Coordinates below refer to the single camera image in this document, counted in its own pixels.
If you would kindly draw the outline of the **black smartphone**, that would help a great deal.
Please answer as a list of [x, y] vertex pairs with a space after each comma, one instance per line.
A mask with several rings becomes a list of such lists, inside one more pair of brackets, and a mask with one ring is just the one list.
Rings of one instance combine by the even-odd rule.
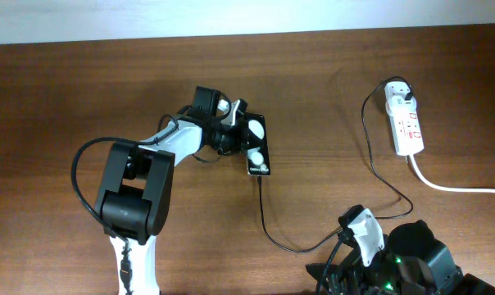
[[247, 112], [243, 119], [242, 148], [247, 158], [247, 172], [251, 176], [270, 176], [265, 117]]

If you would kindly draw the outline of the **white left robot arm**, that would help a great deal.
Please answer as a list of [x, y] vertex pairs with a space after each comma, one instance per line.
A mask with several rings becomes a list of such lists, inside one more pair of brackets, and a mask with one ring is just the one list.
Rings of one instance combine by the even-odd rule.
[[175, 167], [208, 146], [220, 156], [255, 142], [247, 102], [198, 86], [193, 102], [164, 115], [143, 141], [108, 138], [111, 148], [94, 206], [89, 208], [116, 254], [120, 294], [158, 294], [156, 240], [169, 214]]

